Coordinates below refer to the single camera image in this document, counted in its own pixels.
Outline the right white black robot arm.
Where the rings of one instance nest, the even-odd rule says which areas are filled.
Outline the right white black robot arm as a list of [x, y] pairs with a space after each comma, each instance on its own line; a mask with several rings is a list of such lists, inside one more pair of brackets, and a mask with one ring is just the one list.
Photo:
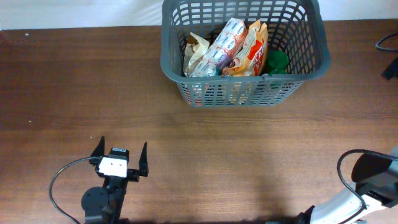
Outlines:
[[[360, 157], [348, 182], [341, 165], [351, 154]], [[349, 150], [338, 159], [336, 171], [344, 189], [327, 202], [299, 213], [293, 223], [361, 223], [365, 215], [397, 205], [396, 148], [390, 154], [367, 149]]]

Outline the Kleenex tissue multipack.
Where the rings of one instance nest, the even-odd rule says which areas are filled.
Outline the Kleenex tissue multipack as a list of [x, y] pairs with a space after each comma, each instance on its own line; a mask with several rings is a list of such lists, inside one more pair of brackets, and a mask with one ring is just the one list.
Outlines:
[[231, 18], [209, 46], [188, 78], [214, 77], [234, 59], [243, 46], [248, 30], [241, 19]]

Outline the orange snack bag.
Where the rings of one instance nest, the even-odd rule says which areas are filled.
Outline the orange snack bag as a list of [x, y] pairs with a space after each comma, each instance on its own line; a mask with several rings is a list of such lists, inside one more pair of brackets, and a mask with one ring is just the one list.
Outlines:
[[[222, 76], [258, 77], [265, 67], [268, 51], [267, 24], [257, 20], [248, 28], [242, 49], [223, 71]], [[223, 97], [226, 105], [255, 103], [264, 92], [264, 84], [257, 82], [235, 82]]]

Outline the green lid pale jar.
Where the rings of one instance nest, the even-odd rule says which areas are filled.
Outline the green lid pale jar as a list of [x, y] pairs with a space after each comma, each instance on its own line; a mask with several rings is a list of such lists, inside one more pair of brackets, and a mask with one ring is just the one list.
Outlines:
[[[281, 74], [286, 74], [287, 72], [285, 70], [282, 69], [273, 69], [271, 71], [269, 71], [268, 73], [266, 73], [264, 75], [264, 77], [271, 77], [273, 75], [281, 75]], [[272, 81], [272, 83], [270, 84], [270, 89], [278, 89], [281, 86], [281, 81]]]

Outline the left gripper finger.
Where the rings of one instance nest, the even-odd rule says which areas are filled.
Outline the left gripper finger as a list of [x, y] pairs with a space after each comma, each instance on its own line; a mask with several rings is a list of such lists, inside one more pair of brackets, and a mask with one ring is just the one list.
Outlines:
[[147, 177], [149, 175], [149, 165], [147, 160], [147, 142], [144, 143], [141, 156], [139, 158], [139, 175]]
[[91, 165], [98, 165], [101, 162], [102, 157], [104, 156], [104, 147], [105, 147], [105, 138], [104, 136], [102, 136], [101, 139], [99, 140], [98, 145], [90, 155], [91, 159], [89, 160], [89, 163]]

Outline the brown patterned snack pouch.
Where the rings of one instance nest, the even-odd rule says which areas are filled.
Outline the brown patterned snack pouch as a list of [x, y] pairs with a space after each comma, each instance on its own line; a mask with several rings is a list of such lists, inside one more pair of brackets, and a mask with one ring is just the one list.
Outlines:
[[186, 77], [191, 76], [194, 69], [207, 52], [209, 46], [210, 43], [206, 39], [193, 32], [190, 33], [183, 60], [183, 73]]

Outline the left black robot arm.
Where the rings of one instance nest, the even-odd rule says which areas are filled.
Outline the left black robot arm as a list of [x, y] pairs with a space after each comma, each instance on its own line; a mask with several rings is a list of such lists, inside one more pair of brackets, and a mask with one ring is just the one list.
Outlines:
[[138, 182], [141, 177], [149, 174], [147, 143], [142, 148], [138, 169], [128, 168], [127, 149], [113, 147], [109, 154], [105, 154], [104, 137], [91, 153], [89, 163], [95, 167], [95, 172], [104, 182], [101, 187], [88, 189], [81, 198], [85, 223], [130, 223], [128, 218], [121, 218], [121, 210], [128, 183]]

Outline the green lid spice jar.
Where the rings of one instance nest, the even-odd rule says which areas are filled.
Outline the green lid spice jar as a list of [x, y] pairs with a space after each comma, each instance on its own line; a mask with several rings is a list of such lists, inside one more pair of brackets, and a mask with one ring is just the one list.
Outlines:
[[268, 73], [273, 69], [282, 69], [286, 71], [288, 64], [289, 58], [287, 54], [279, 50], [269, 50], [267, 54], [265, 73]]

